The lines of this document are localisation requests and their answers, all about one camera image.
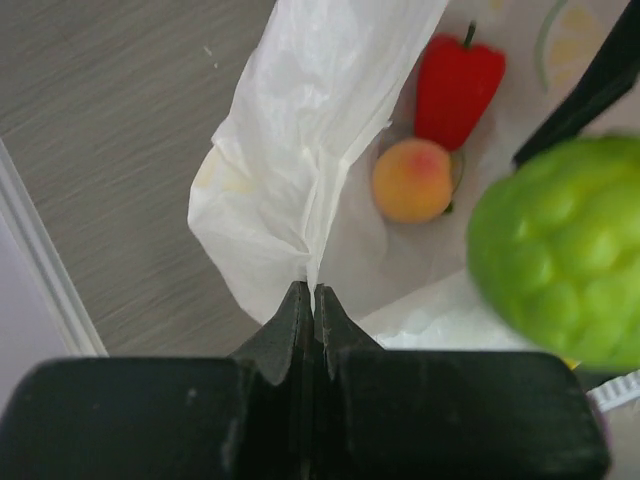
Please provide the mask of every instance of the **white plastic bag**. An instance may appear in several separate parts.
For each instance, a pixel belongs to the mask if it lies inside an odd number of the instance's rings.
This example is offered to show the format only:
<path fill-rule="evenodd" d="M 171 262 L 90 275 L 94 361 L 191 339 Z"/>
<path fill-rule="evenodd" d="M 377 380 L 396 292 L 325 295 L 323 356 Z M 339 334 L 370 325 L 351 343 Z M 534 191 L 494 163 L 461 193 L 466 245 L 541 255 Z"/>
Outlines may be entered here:
<path fill-rule="evenodd" d="M 316 284 L 349 168 L 387 124 L 446 3 L 276 4 L 189 203 L 189 226 L 258 321 L 292 281 Z"/>
<path fill-rule="evenodd" d="M 530 348 L 457 273 L 467 221 L 625 5 L 280 0 L 189 205 L 191 229 L 241 307 L 264 323 L 290 283 L 307 279 L 332 286 L 349 315 L 389 346 Z M 465 171 L 454 212 L 419 226 L 388 224 L 372 202 L 372 164 L 411 132 L 414 64 L 436 25 L 463 37 L 471 20 L 476 42 L 506 52 L 507 73 L 458 153 Z M 632 97 L 602 127 L 637 123 Z M 478 322 L 484 335 L 473 333 Z"/>

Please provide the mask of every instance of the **custard apple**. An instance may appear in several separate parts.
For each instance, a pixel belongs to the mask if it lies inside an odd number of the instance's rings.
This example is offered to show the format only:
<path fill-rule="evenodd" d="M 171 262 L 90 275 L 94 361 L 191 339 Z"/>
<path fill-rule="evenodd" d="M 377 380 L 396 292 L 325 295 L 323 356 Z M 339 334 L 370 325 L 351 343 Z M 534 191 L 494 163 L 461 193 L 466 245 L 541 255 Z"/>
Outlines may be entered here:
<path fill-rule="evenodd" d="M 482 296 L 538 345 L 640 366 L 640 137 L 580 138 L 491 186 L 467 231 Z"/>

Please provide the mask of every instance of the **toy fruit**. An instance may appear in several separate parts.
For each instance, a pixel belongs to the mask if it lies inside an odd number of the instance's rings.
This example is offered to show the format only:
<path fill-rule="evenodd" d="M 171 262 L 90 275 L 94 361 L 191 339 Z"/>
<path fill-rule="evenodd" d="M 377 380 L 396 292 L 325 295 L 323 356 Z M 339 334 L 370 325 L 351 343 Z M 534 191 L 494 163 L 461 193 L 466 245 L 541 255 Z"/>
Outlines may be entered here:
<path fill-rule="evenodd" d="M 418 72 L 414 134 L 450 152 L 464 144 L 504 76 L 502 52 L 471 45 L 475 28 L 472 23 L 464 42 L 435 35 Z"/>
<path fill-rule="evenodd" d="M 378 159 L 372 183 L 376 205 L 389 220 L 426 222 L 451 203 L 451 158 L 433 142 L 404 140 Z"/>
<path fill-rule="evenodd" d="M 590 366 L 640 366 L 640 137 L 578 139 L 490 187 L 467 232 L 513 328 Z"/>

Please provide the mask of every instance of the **gray wooden floor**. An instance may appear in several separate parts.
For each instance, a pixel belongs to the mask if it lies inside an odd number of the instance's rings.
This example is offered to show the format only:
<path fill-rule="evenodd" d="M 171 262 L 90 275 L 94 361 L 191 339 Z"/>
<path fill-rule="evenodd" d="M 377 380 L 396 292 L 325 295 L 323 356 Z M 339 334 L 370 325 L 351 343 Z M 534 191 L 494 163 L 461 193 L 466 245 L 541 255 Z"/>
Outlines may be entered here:
<path fill-rule="evenodd" d="M 268 0 L 2 0 L 0 137 L 112 354 L 257 329 L 187 228 Z"/>

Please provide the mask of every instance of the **red bell pepper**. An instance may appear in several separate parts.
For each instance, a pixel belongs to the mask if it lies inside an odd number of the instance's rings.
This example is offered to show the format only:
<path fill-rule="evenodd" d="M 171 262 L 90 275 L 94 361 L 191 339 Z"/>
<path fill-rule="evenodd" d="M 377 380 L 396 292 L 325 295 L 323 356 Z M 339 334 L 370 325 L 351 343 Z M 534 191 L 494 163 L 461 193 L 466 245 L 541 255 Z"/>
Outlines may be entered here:
<path fill-rule="evenodd" d="M 435 35 L 418 72 L 415 136 L 449 151 L 458 150 L 467 140 L 506 68 L 503 52 L 471 45 L 475 30 L 471 23 L 464 42 L 452 35 Z"/>

